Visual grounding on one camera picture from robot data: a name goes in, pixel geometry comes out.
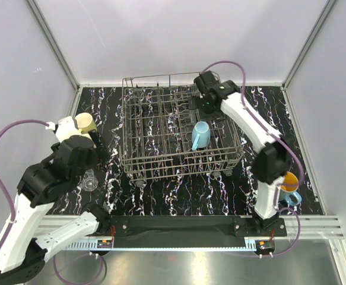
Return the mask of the yellow ceramic mug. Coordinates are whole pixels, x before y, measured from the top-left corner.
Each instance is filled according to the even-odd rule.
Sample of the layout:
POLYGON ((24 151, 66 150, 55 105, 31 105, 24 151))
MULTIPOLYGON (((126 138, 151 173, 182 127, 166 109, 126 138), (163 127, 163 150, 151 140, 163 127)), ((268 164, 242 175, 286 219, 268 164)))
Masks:
POLYGON ((92 130, 97 131, 97 126, 93 116, 90 113, 80 113, 75 116, 77 128, 82 134, 87 134, 92 130))

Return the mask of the clear glass cup left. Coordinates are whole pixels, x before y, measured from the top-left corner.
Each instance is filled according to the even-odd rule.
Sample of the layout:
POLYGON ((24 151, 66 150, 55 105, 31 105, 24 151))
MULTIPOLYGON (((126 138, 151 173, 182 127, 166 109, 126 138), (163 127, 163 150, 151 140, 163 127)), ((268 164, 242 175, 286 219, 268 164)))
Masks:
POLYGON ((93 169, 90 169, 84 173, 84 176, 77 188, 86 192, 93 192, 97 189, 98 185, 98 179, 96 178, 93 169))

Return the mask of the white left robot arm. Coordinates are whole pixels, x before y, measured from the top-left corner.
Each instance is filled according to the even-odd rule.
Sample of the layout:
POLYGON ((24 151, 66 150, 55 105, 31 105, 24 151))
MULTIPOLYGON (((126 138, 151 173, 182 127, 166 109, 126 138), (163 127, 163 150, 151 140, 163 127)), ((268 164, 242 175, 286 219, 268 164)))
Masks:
POLYGON ((84 173, 99 160, 94 142, 73 135, 52 146, 53 153, 29 166, 21 177, 14 213, 0 234, 0 284, 21 284, 38 275, 59 251, 84 236, 103 236, 110 230, 110 215, 90 204, 75 220, 43 235, 35 235, 40 222, 57 200, 71 192, 84 173))

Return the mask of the blue floral mug orange inside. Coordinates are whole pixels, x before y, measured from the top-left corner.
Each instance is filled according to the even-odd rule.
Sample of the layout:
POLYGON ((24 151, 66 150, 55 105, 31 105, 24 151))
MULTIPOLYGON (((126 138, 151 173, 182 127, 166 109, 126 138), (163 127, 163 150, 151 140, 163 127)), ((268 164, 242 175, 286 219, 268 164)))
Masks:
POLYGON ((280 190, 279 202, 285 202, 292 207, 299 205, 302 202, 302 197, 297 192, 299 187, 297 176, 291 172, 287 172, 283 184, 280 190))

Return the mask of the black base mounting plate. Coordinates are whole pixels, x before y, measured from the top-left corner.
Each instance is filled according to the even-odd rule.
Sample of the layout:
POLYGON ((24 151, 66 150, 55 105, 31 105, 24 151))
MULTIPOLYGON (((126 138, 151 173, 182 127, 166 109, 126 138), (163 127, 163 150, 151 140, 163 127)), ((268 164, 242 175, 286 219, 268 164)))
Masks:
POLYGON ((99 235, 109 233, 110 226, 116 236, 131 236, 146 232, 208 232, 251 237, 287 236, 283 218, 273 217, 259 225, 252 216, 110 216, 99 235))

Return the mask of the pink ceramic mug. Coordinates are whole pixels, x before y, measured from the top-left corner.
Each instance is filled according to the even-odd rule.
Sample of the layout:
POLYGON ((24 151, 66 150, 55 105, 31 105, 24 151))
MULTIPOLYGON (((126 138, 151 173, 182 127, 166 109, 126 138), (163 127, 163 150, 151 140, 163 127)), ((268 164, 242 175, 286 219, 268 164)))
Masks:
POLYGON ((85 138, 88 138, 88 139, 93 143, 93 147, 94 147, 94 148, 97 148, 97 146, 95 145, 95 143, 94 143, 92 137, 90 136, 90 134, 85 133, 85 134, 81 134, 81 136, 83 136, 83 137, 85 137, 85 138))

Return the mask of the light blue ceramic mug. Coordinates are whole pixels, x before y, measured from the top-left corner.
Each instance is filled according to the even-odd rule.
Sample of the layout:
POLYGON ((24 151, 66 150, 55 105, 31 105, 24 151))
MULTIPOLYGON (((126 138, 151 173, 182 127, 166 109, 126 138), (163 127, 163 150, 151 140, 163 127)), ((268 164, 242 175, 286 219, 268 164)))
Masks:
POLYGON ((197 122, 192 130, 192 151, 208 146, 211 138, 211 130, 205 121, 197 122))

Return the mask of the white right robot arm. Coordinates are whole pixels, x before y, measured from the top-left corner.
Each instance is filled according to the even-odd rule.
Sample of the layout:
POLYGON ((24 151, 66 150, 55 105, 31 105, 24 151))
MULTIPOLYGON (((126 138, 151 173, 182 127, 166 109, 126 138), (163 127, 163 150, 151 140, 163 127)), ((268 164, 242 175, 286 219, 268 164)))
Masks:
POLYGON ((278 192, 290 168, 291 155, 282 134, 245 99, 244 86, 221 82, 211 71, 199 73, 193 82, 200 93, 199 109, 208 115, 225 114, 252 143, 256 157, 251 173, 258 181, 258 193, 250 225, 254 233, 265 236, 278 219, 278 192))

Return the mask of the aluminium frame rail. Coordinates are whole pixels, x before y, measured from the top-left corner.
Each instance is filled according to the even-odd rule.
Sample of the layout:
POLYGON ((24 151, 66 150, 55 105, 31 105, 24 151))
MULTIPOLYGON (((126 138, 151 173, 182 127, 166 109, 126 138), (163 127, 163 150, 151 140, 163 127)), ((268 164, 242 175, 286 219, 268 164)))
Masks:
POLYGON ((338 219, 334 216, 282 215, 286 237, 241 237, 208 232, 146 232, 131 236, 116 236, 111 226, 109 233, 93 233, 87 237, 75 237, 68 249, 108 251, 255 251, 259 242, 280 240, 292 244, 295 240, 343 239, 338 219))

